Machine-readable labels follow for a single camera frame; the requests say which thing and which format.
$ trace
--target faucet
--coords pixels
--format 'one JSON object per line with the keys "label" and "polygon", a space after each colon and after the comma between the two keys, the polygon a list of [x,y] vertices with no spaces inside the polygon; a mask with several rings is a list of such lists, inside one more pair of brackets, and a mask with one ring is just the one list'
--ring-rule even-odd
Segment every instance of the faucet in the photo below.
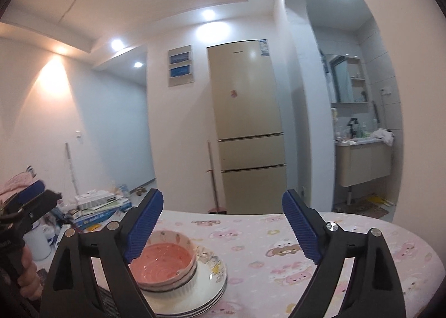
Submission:
{"label": "faucet", "polygon": [[358,124],[358,119],[357,118],[350,118],[350,120],[347,123],[347,127],[350,127],[350,136],[351,136],[351,138],[357,137],[356,136],[356,131],[353,129],[353,125],[354,124]]}

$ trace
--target stack of plates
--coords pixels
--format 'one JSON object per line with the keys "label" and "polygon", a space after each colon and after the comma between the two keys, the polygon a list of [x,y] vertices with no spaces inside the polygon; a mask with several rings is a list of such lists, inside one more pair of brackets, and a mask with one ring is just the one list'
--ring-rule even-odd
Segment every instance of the stack of plates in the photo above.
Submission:
{"label": "stack of plates", "polygon": [[197,272],[191,289],[184,294],[155,293],[142,290],[142,294],[158,317],[191,318],[209,310],[222,297],[227,284],[227,271],[222,260],[211,250],[198,246]]}

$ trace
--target metal screw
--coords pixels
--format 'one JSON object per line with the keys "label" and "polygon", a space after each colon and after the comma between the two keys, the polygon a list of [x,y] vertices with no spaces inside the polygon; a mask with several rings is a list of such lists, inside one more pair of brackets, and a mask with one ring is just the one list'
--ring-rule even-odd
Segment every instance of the metal screw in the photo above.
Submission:
{"label": "metal screw", "polygon": [[373,228],[373,229],[371,229],[370,230],[370,232],[372,233],[372,235],[373,236],[381,236],[382,234],[381,234],[381,230],[380,229],[377,229],[377,228]]}
{"label": "metal screw", "polygon": [[65,236],[66,236],[67,238],[70,238],[70,237],[72,237],[75,233],[76,233],[76,231],[75,231],[74,229],[70,228],[70,229],[68,229],[67,231],[65,231]]}
{"label": "metal screw", "polygon": [[107,224],[108,230],[116,230],[117,228],[119,228],[119,222],[117,221],[111,221]]}
{"label": "metal screw", "polygon": [[330,231],[336,231],[339,229],[338,224],[336,224],[335,222],[327,222],[326,225],[327,229],[329,229]]}

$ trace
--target pink bowl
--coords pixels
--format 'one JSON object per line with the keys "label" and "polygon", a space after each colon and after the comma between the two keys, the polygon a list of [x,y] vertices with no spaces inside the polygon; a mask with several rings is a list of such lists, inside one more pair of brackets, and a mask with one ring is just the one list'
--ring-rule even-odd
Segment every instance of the pink bowl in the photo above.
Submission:
{"label": "pink bowl", "polygon": [[167,291],[188,282],[195,266],[190,239],[176,231],[161,230],[152,232],[141,256],[129,267],[140,288]]}

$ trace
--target refrigerator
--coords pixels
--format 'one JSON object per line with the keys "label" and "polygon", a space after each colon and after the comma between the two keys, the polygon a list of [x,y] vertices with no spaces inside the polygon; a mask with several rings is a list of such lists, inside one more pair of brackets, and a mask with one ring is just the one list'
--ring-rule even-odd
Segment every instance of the refrigerator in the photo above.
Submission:
{"label": "refrigerator", "polygon": [[208,57],[227,212],[281,213],[285,148],[268,43],[209,47]]}

